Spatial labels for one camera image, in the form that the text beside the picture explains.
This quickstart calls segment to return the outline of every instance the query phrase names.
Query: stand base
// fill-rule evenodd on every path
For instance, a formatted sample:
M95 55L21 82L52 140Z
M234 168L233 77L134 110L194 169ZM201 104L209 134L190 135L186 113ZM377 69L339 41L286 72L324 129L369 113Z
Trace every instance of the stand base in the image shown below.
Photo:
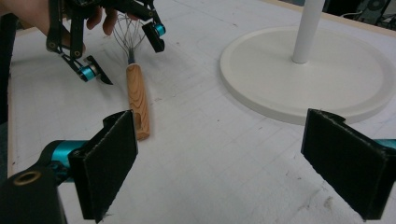
M265 29L236 39L221 60L221 77L243 105L272 119L304 125L308 108L347 123L368 119L389 102L395 69L359 39L318 29L311 60L291 60L297 27Z

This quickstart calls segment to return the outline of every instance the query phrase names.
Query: wooden whisk handle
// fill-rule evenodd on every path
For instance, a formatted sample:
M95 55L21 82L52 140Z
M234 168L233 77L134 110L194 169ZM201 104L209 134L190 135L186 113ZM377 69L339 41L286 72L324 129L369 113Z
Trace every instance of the wooden whisk handle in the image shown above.
M131 63L126 69L129 107L134 111L134 126L137 140L149 137L149 107L146 98L145 82L137 63Z

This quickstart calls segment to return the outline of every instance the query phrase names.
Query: hole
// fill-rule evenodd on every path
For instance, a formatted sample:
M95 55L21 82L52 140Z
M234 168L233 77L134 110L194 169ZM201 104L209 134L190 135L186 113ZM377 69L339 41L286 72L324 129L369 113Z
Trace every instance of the hole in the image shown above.
M14 180L14 185L16 185L16 186L28 185L30 183L35 182L38 178L40 178L40 176L41 176L41 173L38 171L30 171L30 172L21 174Z
M136 130L142 129L142 119L139 113L134 113L134 128Z

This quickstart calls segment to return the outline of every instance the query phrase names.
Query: white table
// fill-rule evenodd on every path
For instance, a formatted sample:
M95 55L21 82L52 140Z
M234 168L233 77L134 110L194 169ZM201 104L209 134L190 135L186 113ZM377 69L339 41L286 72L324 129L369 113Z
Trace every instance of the white table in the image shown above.
M304 127L244 107L219 78L219 57L238 36L298 25L298 10L272 2L155 2L167 30L165 51L155 54L146 41L136 56L146 81L151 136L138 143L139 155L105 223L363 223L301 154ZM392 32L347 23L324 19L319 27L367 41L396 65ZM46 51L45 40L33 31L15 41L12 173L32 165L52 140L91 139L104 117L128 109L126 57L114 36L106 37L99 26L85 31L86 55L95 57L114 86L84 83ZM393 99L352 127L371 138L394 138L395 125ZM73 184L59 190L69 223L94 223L82 219ZM394 223L395 211L394 190L382 219L368 223Z

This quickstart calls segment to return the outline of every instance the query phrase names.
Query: wire whisk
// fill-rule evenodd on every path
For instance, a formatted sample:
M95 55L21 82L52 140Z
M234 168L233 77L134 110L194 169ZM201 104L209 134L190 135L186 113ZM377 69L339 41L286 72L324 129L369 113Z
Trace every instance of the wire whisk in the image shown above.
M118 15L113 33L128 57L128 64L135 63L134 53L146 37L139 33L142 24L141 20L132 20L127 14Z

